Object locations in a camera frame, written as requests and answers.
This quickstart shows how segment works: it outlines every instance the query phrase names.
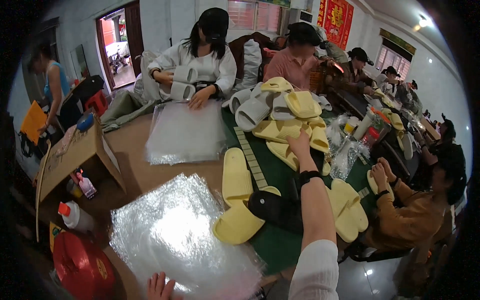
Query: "orange bottle cap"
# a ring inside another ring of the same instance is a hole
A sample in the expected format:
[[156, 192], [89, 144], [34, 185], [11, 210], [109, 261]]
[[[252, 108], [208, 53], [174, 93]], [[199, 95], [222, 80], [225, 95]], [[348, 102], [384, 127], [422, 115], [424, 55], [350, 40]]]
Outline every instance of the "orange bottle cap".
[[70, 207], [67, 204], [60, 202], [59, 214], [64, 216], [70, 216]]

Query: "orange jacket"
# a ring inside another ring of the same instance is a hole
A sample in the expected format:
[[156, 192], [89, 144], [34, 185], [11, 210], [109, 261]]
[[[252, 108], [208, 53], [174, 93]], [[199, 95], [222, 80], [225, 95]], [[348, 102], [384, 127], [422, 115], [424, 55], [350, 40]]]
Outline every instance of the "orange jacket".
[[433, 202], [433, 192], [415, 192], [402, 180], [398, 180], [394, 191], [405, 207], [395, 208], [390, 194], [377, 200], [378, 217], [365, 236], [369, 247], [414, 248], [431, 239], [444, 222], [445, 208]]

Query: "pink shirt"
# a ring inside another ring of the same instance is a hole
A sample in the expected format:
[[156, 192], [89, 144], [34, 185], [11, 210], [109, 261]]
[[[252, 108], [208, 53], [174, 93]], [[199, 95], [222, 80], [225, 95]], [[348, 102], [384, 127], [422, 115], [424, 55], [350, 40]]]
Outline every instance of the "pink shirt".
[[308, 91], [310, 90], [310, 71], [316, 69], [318, 63], [318, 59], [312, 55], [301, 65], [287, 47], [273, 56], [264, 75], [264, 82], [273, 77], [283, 77], [294, 87]]

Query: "door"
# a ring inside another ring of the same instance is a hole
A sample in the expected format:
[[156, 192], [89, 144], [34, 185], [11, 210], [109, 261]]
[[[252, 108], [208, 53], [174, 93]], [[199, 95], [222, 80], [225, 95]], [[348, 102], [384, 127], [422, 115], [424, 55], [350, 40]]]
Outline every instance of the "door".
[[96, 20], [96, 35], [98, 37], [98, 47], [100, 51], [100, 57], [102, 58], [103, 69], [105, 70], [105, 76], [107, 77], [108, 85], [110, 86], [110, 90], [113, 91], [115, 81], [113, 80], [113, 74], [110, 70], [110, 64], [108, 63], [107, 51], [105, 50], [105, 39], [103, 37], [102, 22], [100, 19], [101, 18], [98, 18]]
[[141, 55], [144, 51], [139, 2], [127, 4], [127, 6], [125, 6], [125, 26], [127, 27], [128, 46], [130, 47], [133, 72], [136, 77], [142, 72], [142, 70], [140, 69], [140, 59], [136, 60], [135, 57]]

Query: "window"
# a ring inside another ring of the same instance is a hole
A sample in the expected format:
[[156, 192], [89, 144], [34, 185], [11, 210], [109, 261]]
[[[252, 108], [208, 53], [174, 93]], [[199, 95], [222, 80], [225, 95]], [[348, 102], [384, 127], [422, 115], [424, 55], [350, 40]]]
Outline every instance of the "window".
[[228, 0], [228, 14], [233, 29], [250, 29], [276, 33], [281, 7], [265, 2]]
[[408, 70], [410, 69], [410, 61], [386, 46], [382, 46], [375, 66], [380, 71], [388, 68], [389, 66], [393, 66], [397, 73], [401, 75], [400, 80], [405, 80]]

